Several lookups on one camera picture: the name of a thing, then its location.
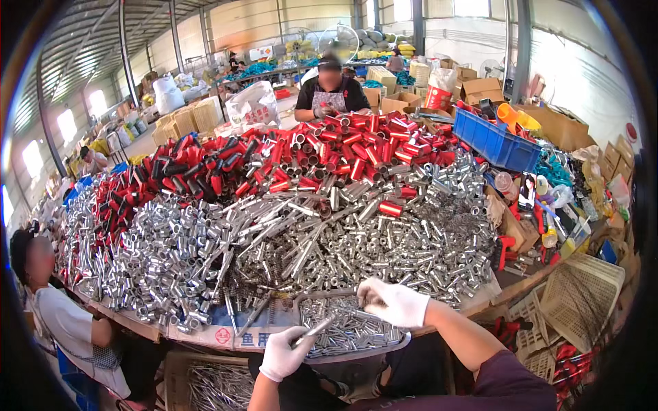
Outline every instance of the phone screen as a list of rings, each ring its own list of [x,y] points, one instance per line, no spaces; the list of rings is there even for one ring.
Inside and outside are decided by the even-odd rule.
[[[519,187],[519,207],[525,211],[534,209],[535,190],[537,187],[537,176],[528,172],[523,172],[521,176],[521,185]]]

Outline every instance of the person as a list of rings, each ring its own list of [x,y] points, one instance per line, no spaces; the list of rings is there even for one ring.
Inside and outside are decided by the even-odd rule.
[[[80,149],[80,158],[85,164],[82,166],[82,175],[91,174],[92,176],[105,171],[107,168],[107,157],[103,153],[98,153],[86,145]]]
[[[340,61],[327,55],[318,63],[318,76],[306,81],[299,90],[295,120],[313,121],[336,112],[367,114],[370,104],[358,81],[344,76]]]
[[[386,62],[386,68],[388,68],[388,71],[391,73],[399,73],[401,72],[405,67],[405,61],[402,58],[402,54],[400,53],[400,49],[397,47],[393,49],[393,55],[388,58],[388,61]]]
[[[238,61],[236,60],[236,55],[232,51],[228,54],[228,65],[231,68],[231,73],[238,71]]]
[[[307,328],[291,327],[272,334],[265,355],[249,359],[256,383],[248,411],[554,411],[553,387],[526,369],[489,331],[450,306],[404,285],[384,283],[377,278],[362,282],[357,296],[366,312],[383,321],[405,328],[433,326],[438,334],[412,339],[404,349],[388,353],[389,368],[376,381],[374,390],[380,396],[353,404],[336,396],[345,393],[339,389],[341,384],[320,378],[308,365],[302,364],[314,338],[306,338],[298,347],[291,348],[291,341],[308,331]],[[437,377],[441,370],[436,362],[442,351],[441,338],[473,373],[475,385],[471,395],[439,395],[445,393],[442,379]],[[429,349],[428,343],[432,342],[437,344],[432,347],[434,352]]]
[[[49,284],[55,253],[46,237],[17,230],[11,238],[11,267],[31,292],[31,305],[40,326],[66,357],[85,374],[118,397],[148,401],[168,343],[153,344],[116,332],[107,318],[94,319],[63,292]]]

